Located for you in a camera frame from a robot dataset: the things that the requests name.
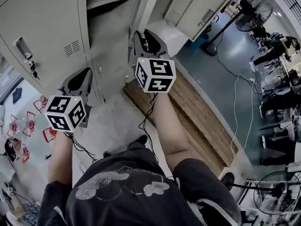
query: black cable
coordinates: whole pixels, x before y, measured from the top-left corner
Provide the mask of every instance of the black cable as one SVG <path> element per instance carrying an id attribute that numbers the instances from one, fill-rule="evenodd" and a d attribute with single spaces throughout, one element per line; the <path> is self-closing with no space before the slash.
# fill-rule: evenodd
<path id="1" fill-rule="evenodd" d="M 81 144 L 79 144 L 73 136 L 71 136 L 65 132 L 64 132 L 64 134 L 65 134 L 65 136 L 67 136 L 68 138 L 70 138 L 72 140 L 73 146 L 77 151 L 86 152 L 88 154 L 88 156 L 92 159 L 92 164 L 97 161 L 97 159 L 95 159 L 95 154 L 90 153 L 86 148 L 84 148 Z"/>
<path id="2" fill-rule="evenodd" d="M 9 203 L 8 203 L 7 205 L 8 205 L 8 207 L 9 207 L 9 210 L 12 211 L 13 209 L 10 207 Z"/>
<path id="3" fill-rule="evenodd" d="M 221 41 L 218 43 L 218 45 L 216 46 L 216 56 L 217 56 L 217 61 L 218 61 L 222 66 L 224 66 L 224 68 L 225 68 L 226 71 L 228 71 L 228 72 L 229 72 L 230 74 L 232 74 L 233 76 L 238 77 L 238 75 L 234 74 L 231 70 L 229 70 L 229 69 L 227 68 L 227 66 L 226 66 L 222 61 L 220 61 L 220 58 L 218 57 L 218 50 L 217 50 L 217 49 L 218 49 L 219 45 L 221 44 L 221 42 L 222 42 L 222 39 L 221 39 Z M 252 86 L 252 84 L 250 83 L 250 81 L 248 81 L 248 80 L 245 79 L 244 77 L 241 77 L 241 78 L 244 79 L 245 81 L 247 81 L 247 83 L 248 83 L 251 87 L 253 87 L 253 93 L 254 93 L 254 94 L 261 95 L 261 93 L 258 93 L 257 88 L 256 88 L 255 86 Z"/>
<path id="4" fill-rule="evenodd" d="M 25 200 L 27 200 L 36 210 L 37 210 L 37 208 L 36 208 L 36 206 L 34 206 L 33 204 L 32 204 L 32 202 L 31 201 L 29 201 L 27 198 L 25 198 L 25 197 L 23 197 L 23 196 L 21 196 L 21 195 L 19 195 L 19 194 L 17 194 L 17 193 L 14 193 L 15 195 L 17 195 L 17 196 L 19 196 L 19 197 L 21 197 L 21 198 L 24 198 Z"/>
<path id="5" fill-rule="evenodd" d="M 154 153 L 157 162 L 159 162 L 159 159 L 158 159 L 157 155 L 155 154 L 155 151 L 154 151 L 154 148 L 153 148 L 152 139 L 151 139 L 150 135 L 147 133 L 147 131 L 146 131 L 146 129 L 145 129 L 146 120 L 147 120 L 147 118 L 152 114 L 152 112 L 154 111 L 154 105 L 155 105 L 154 101 L 155 101 L 157 95 L 158 95 L 158 93 L 156 93 L 156 94 L 154 93 L 154 98 L 150 101 L 151 107 L 150 107 L 150 109 L 148 110 L 148 112 L 146 113 L 144 120 L 138 125 L 138 127 L 139 127 L 141 130 L 143 130 L 144 133 L 146 134 L 146 136 L 148 137 L 148 139 L 149 139 L 149 141 L 150 141 L 150 148 L 151 148 L 151 151 Z"/>

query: electric fan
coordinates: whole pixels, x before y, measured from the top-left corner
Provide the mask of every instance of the electric fan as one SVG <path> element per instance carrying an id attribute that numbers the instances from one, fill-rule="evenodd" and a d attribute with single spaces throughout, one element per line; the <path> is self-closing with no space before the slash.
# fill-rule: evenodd
<path id="1" fill-rule="evenodd" d="M 234 184 L 234 175 L 226 173 L 221 182 L 231 190 L 232 187 L 253 189 L 253 200 L 259 211 L 268 215 L 278 215 L 294 211 L 300 197 L 301 183 L 294 173 L 277 171 L 261 179 L 256 186 Z"/>
<path id="2" fill-rule="evenodd" d="M 209 55 L 216 55 L 216 46 L 213 42 L 234 22 L 236 27 L 243 32 L 251 31 L 263 25 L 272 15 L 273 5 L 270 0 L 241 0 L 239 11 L 209 42 L 201 45 L 201 48 Z"/>

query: gray floor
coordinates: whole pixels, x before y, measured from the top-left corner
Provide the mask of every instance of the gray floor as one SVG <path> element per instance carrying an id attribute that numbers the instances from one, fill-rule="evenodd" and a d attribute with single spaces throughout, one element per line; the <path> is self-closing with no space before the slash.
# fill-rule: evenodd
<path id="1" fill-rule="evenodd" d="M 210 38 L 215 36 L 230 20 L 227 14 L 221 14 L 220 20 L 214 23 L 212 31 L 208 34 Z M 221 41 L 221 37 L 216 40 L 216 45 Z M 256 78 L 260 84 L 260 73 L 252 73 L 249 62 L 251 57 L 258 52 L 258 48 L 253 39 L 246 32 L 240 32 L 235 24 L 232 24 L 225 32 L 222 42 L 218 47 L 218 55 L 229 70 L 234 74 L 243 74 L 246 78 Z M 177 59 L 197 80 L 202 89 L 208 94 L 210 99 L 219 109 L 232 131 L 235 132 L 236 123 L 233 114 L 234 83 L 237 79 L 218 62 L 217 57 L 207 55 L 195 44 L 187 43 L 177 54 Z M 245 145 L 246 137 L 250 128 L 252 118 L 251 91 L 252 87 L 243 79 L 239 78 L 236 86 L 237 100 L 235 112 L 238 121 L 237 138 L 242 146 Z M 284 167 L 264 167 L 261 160 L 274 153 L 263 150 L 261 144 L 262 131 L 259 128 L 265 126 L 266 121 L 259 115 L 260 95 L 253 94 L 253 123 L 251 132 L 246 144 L 245 152 L 254 165 L 258 177 L 267 173 L 281 170 Z"/>

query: wooden board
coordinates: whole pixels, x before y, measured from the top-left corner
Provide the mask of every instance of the wooden board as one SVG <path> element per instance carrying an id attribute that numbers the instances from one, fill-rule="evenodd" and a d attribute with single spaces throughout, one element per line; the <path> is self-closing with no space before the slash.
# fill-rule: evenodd
<path id="1" fill-rule="evenodd" d="M 148 112 L 151 98 L 148 94 L 143 92 L 136 80 L 126 85 L 124 87 L 124 92 L 144 115 Z M 204 135 L 191 122 L 190 118 L 183 112 L 181 107 L 175 103 L 172 97 L 171 102 L 173 103 L 174 109 L 181 124 L 183 125 L 183 129 L 187 135 L 195 157 L 204 161 L 216 175 L 219 175 L 226 166 L 225 162 L 213 149 Z M 148 119 L 153 126 L 156 126 L 153 114 L 151 114 Z"/>
<path id="2" fill-rule="evenodd" d="M 169 95 L 191 119 L 226 165 L 230 166 L 233 162 L 230 136 L 207 103 L 179 71 L 177 71 L 177 79 Z M 237 152 L 235 145 L 232 145 L 234 151 Z"/>

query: white cable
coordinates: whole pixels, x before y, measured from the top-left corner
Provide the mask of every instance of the white cable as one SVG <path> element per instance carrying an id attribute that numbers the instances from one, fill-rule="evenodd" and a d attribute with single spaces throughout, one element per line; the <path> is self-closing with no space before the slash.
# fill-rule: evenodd
<path id="1" fill-rule="evenodd" d="M 244 77 L 247 81 L 252 81 L 253 84 L 252 84 L 252 92 L 251 92 L 251 107 L 252 107 L 252 119 L 251 119 L 251 123 L 250 123 L 250 128 L 249 128 L 249 131 L 248 131 L 248 135 L 246 137 L 246 142 L 245 142 L 245 145 L 243 147 L 243 149 L 241 151 L 239 151 L 238 153 L 244 151 L 245 147 L 246 147 L 246 143 L 248 141 L 248 138 L 249 138 L 249 135 L 250 135 L 250 131 L 251 131 L 251 127 L 252 127 L 252 123 L 253 123 L 253 87 L 254 87 L 254 84 L 255 84 L 255 80 L 248 80 L 244 75 L 242 74 L 238 74 L 237 76 L 237 80 L 235 81 L 234 83 L 234 103 L 233 103 L 233 113 L 234 113 L 234 118 L 235 118 L 235 123 L 236 123 L 236 130 L 235 130 L 235 133 L 234 133 L 234 136 L 231 140 L 231 143 L 230 143 L 230 148 L 231 148 L 231 151 L 233 153 L 233 161 L 235 160 L 235 152 L 233 151 L 233 148 L 232 148 L 232 143 L 235 139 L 235 136 L 236 136 L 236 133 L 237 133 L 237 130 L 238 130 L 238 122 L 237 122 L 237 118 L 236 118 L 236 114 L 235 114 L 235 102 L 236 102 L 236 83 L 238 82 L 239 80 L 239 76 L 241 77 Z"/>
<path id="2" fill-rule="evenodd" d="M 246 142 L 245 142 L 244 148 L 243 148 L 240 152 L 242 152 L 242 151 L 245 149 L 245 147 L 246 147 L 246 143 L 247 143 L 247 141 L 248 141 L 249 134 L 250 134 L 251 127 L 252 127 L 252 123 L 253 123 L 253 110 L 254 110 L 254 109 L 253 109 L 253 86 L 254 86 L 254 82 L 253 82 L 253 85 L 252 85 L 252 92 L 251 92 L 252 119 L 251 119 L 249 131 L 248 131 L 248 135 L 246 136 Z"/>
<path id="3" fill-rule="evenodd" d="M 234 103 L 233 103 L 233 113 L 234 113 L 234 118 L 235 118 L 235 123 L 236 123 L 236 130 L 235 130 L 235 133 L 234 133 L 234 136 L 231 140 L 231 143 L 230 143 L 230 148 L 231 148 L 231 151 L 233 153 L 233 161 L 235 159 L 235 152 L 233 151 L 233 148 L 232 148 L 232 143 L 234 141 L 234 138 L 236 136 L 236 133 L 237 133 L 237 129 L 238 129 L 238 123 L 237 123 L 237 119 L 236 119 L 236 114 L 235 114 L 235 102 L 236 102 L 236 83 L 237 81 L 239 80 L 239 75 L 237 76 L 237 80 L 235 81 L 234 83 Z"/>

